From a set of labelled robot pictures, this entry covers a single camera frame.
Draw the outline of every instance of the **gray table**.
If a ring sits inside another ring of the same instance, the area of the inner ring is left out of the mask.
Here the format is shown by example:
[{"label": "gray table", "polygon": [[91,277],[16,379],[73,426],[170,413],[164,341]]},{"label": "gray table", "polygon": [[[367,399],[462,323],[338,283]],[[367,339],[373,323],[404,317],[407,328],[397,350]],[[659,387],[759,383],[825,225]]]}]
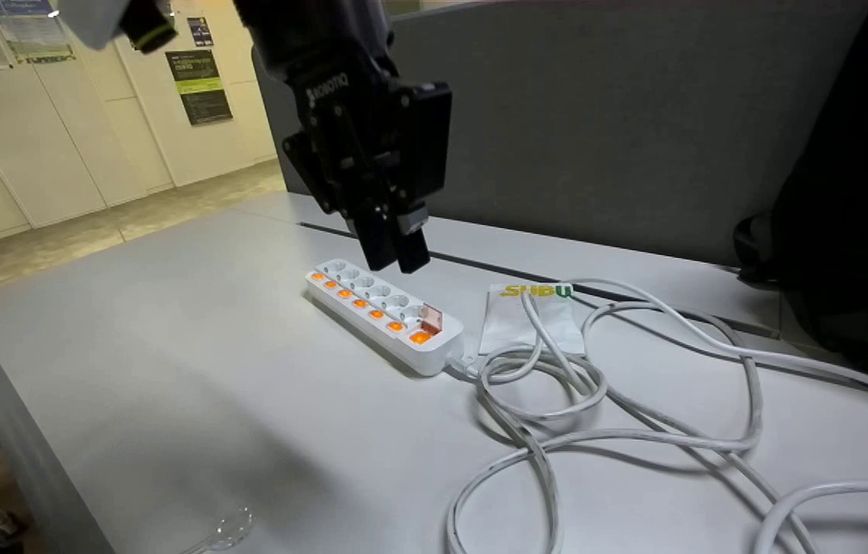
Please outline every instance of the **gray table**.
[{"label": "gray table", "polygon": [[[508,449],[470,421],[469,383],[397,373],[301,295],[310,265],[361,253],[299,221],[336,225],[310,201],[277,192],[0,290],[0,441],[54,552],[183,552],[240,505],[258,520],[242,552],[442,552],[449,499]],[[469,328],[481,326],[486,286],[512,281],[506,271],[601,271],[747,328],[788,328],[776,295],[700,261],[462,221],[435,221],[430,246],[453,261],[386,277]],[[731,365],[625,326],[596,341],[620,389],[704,432],[742,425]],[[779,373],[763,389],[765,436],[751,465],[779,489],[868,477],[865,389]],[[604,407],[601,425],[633,421]],[[728,554],[755,534],[755,514],[683,472],[692,460],[680,451],[613,451],[673,472],[557,454],[570,554]],[[829,552],[868,552],[868,496],[805,514]],[[528,472],[477,496],[462,532],[474,552],[536,543]]]}]

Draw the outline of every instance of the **wall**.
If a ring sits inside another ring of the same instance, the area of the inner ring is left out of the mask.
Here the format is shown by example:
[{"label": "wall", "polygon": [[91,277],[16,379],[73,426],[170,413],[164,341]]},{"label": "wall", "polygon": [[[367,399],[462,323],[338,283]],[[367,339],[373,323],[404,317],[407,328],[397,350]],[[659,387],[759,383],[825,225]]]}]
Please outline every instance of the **wall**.
[{"label": "wall", "polygon": [[[404,80],[455,93],[430,209],[731,261],[731,225],[772,202],[865,11],[868,0],[551,0],[395,19]],[[263,93],[283,139],[291,101],[270,80]]]},{"label": "wall", "polygon": [[230,0],[180,0],[205,14],[234,120],[188,125],[166,54],[73,43],[77,59],[0,69],[0,236],[120,207],[174,183],[273,160],[249,63],[249,30]]}]

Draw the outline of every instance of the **orange switch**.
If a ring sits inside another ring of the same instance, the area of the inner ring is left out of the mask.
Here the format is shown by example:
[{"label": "orange switch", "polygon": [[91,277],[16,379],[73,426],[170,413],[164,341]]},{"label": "orange switch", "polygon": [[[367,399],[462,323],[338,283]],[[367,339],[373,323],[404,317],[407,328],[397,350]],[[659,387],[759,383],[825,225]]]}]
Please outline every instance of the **orange switch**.
[{"label": "orange switch", "polygon": [[426,341],[430,341],[430,333],[419,328],[419,333],[408,336],[408,341],[426,343]]}]

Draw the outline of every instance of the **gray partition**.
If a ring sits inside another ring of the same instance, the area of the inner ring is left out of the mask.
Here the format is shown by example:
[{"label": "gray partition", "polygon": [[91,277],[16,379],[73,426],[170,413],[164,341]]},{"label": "gray partition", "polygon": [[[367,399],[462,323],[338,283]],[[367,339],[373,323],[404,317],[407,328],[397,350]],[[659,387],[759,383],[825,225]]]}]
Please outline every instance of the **gray partition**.
[{"label": "gray partition", "polygon": [[[455,89],[435,211],[728,261],[791,173],[868,0],[547,0],[395,19]],[[263,80],[273,139],[299,128]],[[286,186],[303,191],[286,166]]]}]

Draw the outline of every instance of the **white power strip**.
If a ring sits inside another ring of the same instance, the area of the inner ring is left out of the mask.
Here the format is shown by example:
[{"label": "white power strip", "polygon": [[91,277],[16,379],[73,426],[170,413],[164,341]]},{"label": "white power strip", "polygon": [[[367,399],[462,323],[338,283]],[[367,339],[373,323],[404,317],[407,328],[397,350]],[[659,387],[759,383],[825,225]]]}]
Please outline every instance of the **white power strip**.
[{"label": "white power strip", "polygon": [[331,259],[303,274],[310,298],[414,374],[437,374],[462,323],[375,274]]}]

